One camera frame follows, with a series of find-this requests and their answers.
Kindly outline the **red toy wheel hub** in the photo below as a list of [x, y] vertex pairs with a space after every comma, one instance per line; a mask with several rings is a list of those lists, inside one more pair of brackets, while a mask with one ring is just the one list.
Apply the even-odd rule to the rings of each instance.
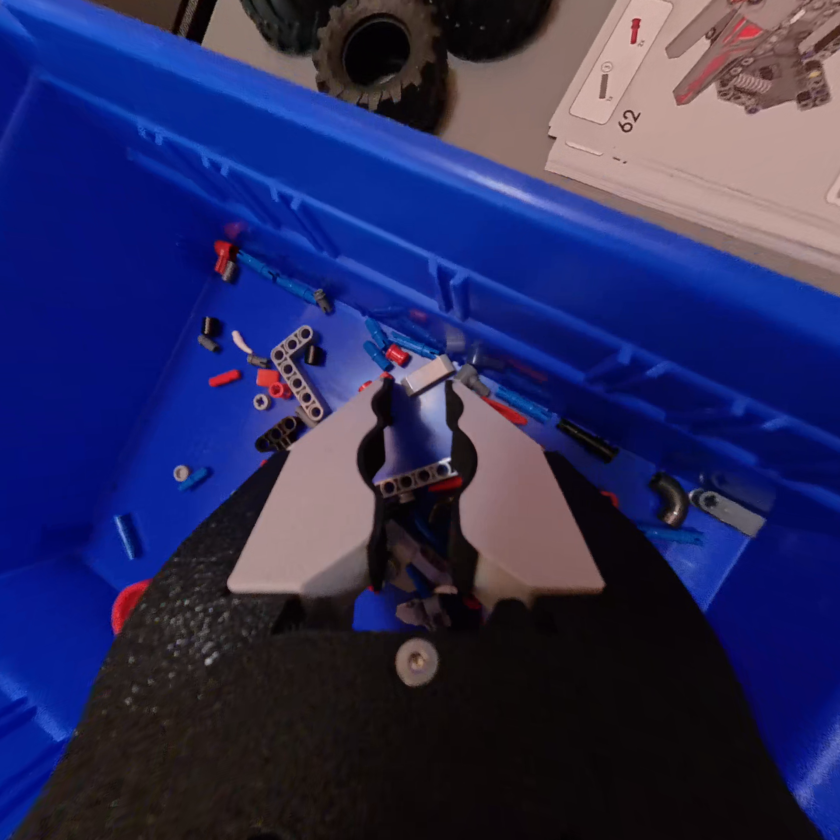
[[152, 579], [136, 581], [124, 587], [115, 598], [110, 615], [110, 624], [114, 636], [121, 634], [137, 605], [148, 591]]

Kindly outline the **open toy instruction booklet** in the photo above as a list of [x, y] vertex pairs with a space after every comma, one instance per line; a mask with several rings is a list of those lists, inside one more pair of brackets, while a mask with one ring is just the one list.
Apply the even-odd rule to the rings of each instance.
[[838, 272], [838, 1], [614, 2], [546, 172]]

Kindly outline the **black toy tube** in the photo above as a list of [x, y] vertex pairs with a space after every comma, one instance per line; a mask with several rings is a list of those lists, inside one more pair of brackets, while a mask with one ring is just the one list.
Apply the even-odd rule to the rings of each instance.
[[604, 464], [610, 464], [620, 453], [620, 448], [609, 443], [582, 426], [562, 417], [556, 425], [558, 431], [573, 440], [589, 455], [599, 459]]

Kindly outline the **grey L-shaped toy beam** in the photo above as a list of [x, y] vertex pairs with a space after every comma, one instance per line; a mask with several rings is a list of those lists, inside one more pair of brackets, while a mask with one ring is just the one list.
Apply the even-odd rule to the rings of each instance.
[[320, 424], [329, 414], [327, 403], [323, 401], [310, 375], [303, 370], [303, 358], [306, 351], [314, 346], [315, 338], [314, 329], [303, 324], [280, 341], [269, 355], [281, 380], [289, 385], [292, 395], [298, 401], [301, 419], [310, 427]]

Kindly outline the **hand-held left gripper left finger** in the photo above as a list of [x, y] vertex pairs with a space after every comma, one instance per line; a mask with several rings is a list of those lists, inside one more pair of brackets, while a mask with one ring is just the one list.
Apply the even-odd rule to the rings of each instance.
[[293, 444], [227, 579], [241, 595], [344, 597], [385, 582], [393, 380], [373, 381]]

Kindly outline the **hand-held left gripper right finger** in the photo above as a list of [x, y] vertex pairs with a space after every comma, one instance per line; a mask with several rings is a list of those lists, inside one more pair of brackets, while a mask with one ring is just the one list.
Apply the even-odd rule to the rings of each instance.
[[448, 382], [454, 581], [483, 606], [597, 595], [605, 583], [543, 447], [460, 381]]

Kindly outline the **blue plastic storage bin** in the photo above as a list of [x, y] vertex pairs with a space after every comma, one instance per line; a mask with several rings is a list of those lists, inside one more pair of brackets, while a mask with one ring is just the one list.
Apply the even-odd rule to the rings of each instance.
[[[224, 282], [218, 239], [333, 312]], [[375, 484], [451, 458], [462, 382], [544, 449], [602, 593], [462, 592], [460, 476], [384, 499], [379, 591], [232, 593], [303, 324], [325, 419], [394, 381]], [[669, 528], [658, 471], [767, 521]], [[102, 7], [2, 2], [2, 838], [838, 838], [838, 297]]]

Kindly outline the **dark object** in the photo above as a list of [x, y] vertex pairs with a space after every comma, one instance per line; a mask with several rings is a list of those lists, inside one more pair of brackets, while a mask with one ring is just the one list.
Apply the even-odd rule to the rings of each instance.
[[171, 32], [199, 45], [202, 44], [216, 4], [217, 1], [176, 2]]

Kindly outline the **light grey toy tile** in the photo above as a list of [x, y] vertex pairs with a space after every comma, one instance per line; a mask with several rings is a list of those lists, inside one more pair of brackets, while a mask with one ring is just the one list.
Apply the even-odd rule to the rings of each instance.
[[402, 379], [401, 385], [409, 397], [423, 394], [455, 373], [455, 366], [446, 354], [440, 354], [423, 367]]

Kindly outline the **black bent toy beam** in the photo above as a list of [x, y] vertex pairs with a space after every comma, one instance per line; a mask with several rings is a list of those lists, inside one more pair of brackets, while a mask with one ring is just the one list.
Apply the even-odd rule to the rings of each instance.
[[255, 449], [261, 454], [280, 452], [288, 449], [306, 427], [298, 415], [284, 416], [268, 428], [255, 441]]

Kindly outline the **grey straight toy beam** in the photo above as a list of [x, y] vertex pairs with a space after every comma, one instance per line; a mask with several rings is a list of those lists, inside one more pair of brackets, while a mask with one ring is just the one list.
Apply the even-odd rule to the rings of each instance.
[[390, 499], [412, 494], [416, 490], [431, 487], [452, 478], [458, 478], [458, 471], [452, 466], [451, 458], [442, 458], [429, 465], [409, 470], [399, 475], [389, 476], [374, 487], [381, 497]]

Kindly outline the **black toy tire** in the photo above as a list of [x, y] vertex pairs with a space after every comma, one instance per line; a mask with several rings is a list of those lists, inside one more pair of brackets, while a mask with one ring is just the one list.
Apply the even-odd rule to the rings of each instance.
[[448, 58], [437, 6], [422, 1], [348, 1], [318, 30], [317, 89], [424, 132], [445, 110]]
[[448, 52], [462, 60], [495, 60], [524, 45], [552, 1], [437, 2]]
[[262, 38], [284, 54], [305, 56], [319, 44], [319, 30], [342, 1], [241, 1]]

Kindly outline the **dark grey toy elbow pipe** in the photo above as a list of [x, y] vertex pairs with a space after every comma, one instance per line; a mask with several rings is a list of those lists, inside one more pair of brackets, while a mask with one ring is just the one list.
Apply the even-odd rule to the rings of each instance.
[[658, 499], [657, 520], [671, 529], [681, 529], [687, 519], [690, 499], [677, 478], [658, 471], [651, 477], [648, 487]]

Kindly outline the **grey flat toy piece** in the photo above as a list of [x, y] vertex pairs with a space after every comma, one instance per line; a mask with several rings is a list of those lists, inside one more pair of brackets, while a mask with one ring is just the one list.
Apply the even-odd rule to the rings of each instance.
[[766, 522], [766, 517], [714, 490], [696, 488], [688, 499], [695, 508], [749, 539], [757, 537]]

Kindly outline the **long blue toy axle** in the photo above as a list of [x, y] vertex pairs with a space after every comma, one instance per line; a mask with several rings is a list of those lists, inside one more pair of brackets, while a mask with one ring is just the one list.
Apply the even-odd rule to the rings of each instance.
[[252, 270], [260, 277], [268, 280], [270, 283], [288, 292], [294, 297], [319, 307], [325, 314], [331, 314], [333, 312], [332, 301], [325, 290], [311, 287], [300, 280], [295, 280], [287, 275], [284, 275], [278, 269], [268, 266], [258, 258], [253, 257], [242, 250], [237, 252], [236, 262], [238, 266]]

